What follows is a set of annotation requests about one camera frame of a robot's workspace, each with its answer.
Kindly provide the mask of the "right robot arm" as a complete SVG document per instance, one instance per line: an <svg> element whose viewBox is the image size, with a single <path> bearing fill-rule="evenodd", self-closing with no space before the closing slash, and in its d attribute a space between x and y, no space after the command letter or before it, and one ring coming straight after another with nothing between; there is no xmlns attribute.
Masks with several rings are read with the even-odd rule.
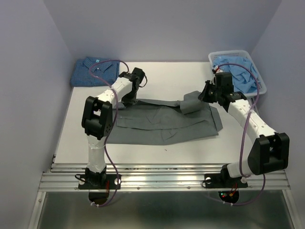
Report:
<svg viewBox="0 0 305 229"><path fill-rule="evenodd" d="M222 185L230 186L237 177L261 175L288 166L290 139L286 133L278 133L253 111L242 92L234 92L232 75L216 73L199 95L199 100L218 103L243 127L243 136L253 143L247 159L240 158L236 163L225 165L219 175Z"/></svg>

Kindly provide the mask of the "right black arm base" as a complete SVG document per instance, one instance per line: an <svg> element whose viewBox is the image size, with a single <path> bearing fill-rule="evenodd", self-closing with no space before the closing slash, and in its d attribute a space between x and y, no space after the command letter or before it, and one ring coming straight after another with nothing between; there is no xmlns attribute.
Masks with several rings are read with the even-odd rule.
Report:
<svg viewBox="0 0 305 229"><path fill-rule="evenodd" d="M204 175L202 187L209 189L247 188L248 183L242 183L241 178L231 178L220 173L208 173Z"/></svg>

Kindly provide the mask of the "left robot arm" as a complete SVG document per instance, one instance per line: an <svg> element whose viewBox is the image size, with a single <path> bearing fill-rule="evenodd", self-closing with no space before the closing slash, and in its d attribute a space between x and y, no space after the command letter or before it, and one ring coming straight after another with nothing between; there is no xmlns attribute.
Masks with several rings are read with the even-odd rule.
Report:
<svg viewBox="0 0 305 229"><path fill-rule="evenodd" d="M131 73L122 72L109 89L96 97L89 96L85 101L81 120L89 148L85 176L96 188L106 183L105 141L114 126L112 110L118 109L119 101L133 104L140 84L146 78L140 68L134 68Z"/></svg>

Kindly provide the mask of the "grey long sleeve shirt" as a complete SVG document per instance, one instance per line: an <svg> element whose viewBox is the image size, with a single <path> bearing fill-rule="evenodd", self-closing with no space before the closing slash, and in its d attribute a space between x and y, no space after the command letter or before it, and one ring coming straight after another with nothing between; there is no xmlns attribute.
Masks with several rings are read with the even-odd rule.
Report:
<svg viewBox="0 0 305 229"><path fill-rule="evenodd" d="M218 110L198 99L199 91L182 100L138 99L135 104L119 104L109 144L172 145L214 137L223 124Z"/></svg>

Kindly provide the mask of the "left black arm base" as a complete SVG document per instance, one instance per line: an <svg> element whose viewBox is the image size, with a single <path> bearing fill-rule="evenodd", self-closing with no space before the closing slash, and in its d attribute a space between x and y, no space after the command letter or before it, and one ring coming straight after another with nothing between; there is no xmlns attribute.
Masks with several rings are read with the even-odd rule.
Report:
<svg viewBox="0 0 305 229"><path fill-rule="evenodd" d="M74 176L78 180L78 189L80 190L115 190L121 189L121 175L107 174L99 181L88 181L84 174Z"/></svg>

